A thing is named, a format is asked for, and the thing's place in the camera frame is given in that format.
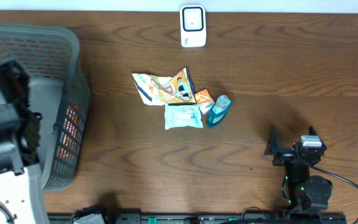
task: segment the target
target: snack bag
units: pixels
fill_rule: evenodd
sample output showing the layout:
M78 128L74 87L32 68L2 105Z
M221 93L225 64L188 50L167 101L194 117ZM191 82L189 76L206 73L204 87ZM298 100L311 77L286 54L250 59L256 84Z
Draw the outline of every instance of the snack bag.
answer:
M165 129L177 127L203 128L200 105L165 105Z
M188 68L182 69L173 78L138 73L133 73L132 77L146 105L196 103Z
M201 105L200 110L202 114L208 113L215 104L214 99L208 93L207 89L199 91L198 93L196 93L195 97L197 103Z

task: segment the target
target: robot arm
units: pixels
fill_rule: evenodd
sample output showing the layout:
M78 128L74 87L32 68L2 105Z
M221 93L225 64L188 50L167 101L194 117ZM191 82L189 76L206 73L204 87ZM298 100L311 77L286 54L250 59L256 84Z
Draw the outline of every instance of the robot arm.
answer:
M0 66L0 223L48 223L41 188L40 114L28 110L29 78L15 61Z

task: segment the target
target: white device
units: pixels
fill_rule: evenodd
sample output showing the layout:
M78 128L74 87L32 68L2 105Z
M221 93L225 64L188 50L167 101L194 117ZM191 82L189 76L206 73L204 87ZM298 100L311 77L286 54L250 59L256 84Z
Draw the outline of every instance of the white device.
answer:
M21 175L13 171L0 174L0 206L11 213L15 224L48 224L40 165L24 167L23 171ZM6 216L0 211L2 223L6 223Z
M180 9L180 39L182 47L205 45L206 19L203 6L183 6Z

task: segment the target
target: wood grain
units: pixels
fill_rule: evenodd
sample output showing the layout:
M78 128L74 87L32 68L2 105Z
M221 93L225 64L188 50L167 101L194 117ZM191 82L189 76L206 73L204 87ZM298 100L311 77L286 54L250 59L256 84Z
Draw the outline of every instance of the wood grain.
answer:
M80 40L91 107L75 181L45 195L49 212L286 206L284 169L263 155L272 124L289 146L314 125L328 145L318 166L358 183L358 15L208 13L200 49L180 46L178 13L0 11L0 21L63 26ZM219 126L164 130L164 108L143 105L130 76L185 66L196 91L233 100ZM357 189L326 178L329 211L352 223Z

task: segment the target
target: plastic bag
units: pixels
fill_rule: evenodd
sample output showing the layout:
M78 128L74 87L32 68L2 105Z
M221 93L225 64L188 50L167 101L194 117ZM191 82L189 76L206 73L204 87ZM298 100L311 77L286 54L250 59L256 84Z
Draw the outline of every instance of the plastic bag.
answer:
M137 90L146 105L162 106L165 103L196 103L194 87L188 68L174 77L133 73Z
M177 127L203 128L200 105L165 105L165 129Z

